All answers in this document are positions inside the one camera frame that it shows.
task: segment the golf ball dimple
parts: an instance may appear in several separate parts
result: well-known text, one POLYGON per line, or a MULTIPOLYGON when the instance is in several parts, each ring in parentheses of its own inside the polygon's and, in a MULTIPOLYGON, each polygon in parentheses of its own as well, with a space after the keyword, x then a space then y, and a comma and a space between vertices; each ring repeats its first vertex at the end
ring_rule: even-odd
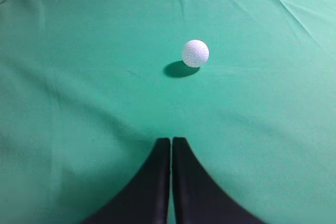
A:
POLYGON ((208 58, 209 49, 203 41, 194 39, 184 45, 182 59, 187 66, 199 68, 207 62, 208 58))

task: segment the green fabric surface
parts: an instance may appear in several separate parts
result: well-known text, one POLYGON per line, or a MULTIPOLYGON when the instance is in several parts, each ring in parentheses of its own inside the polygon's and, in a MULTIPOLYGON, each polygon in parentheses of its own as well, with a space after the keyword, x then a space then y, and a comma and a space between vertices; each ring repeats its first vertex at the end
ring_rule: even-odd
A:
POLYGON ((3 1, 0 223, 78 223, 166 136, 267 223, 336 223, 335 3, 3 1))

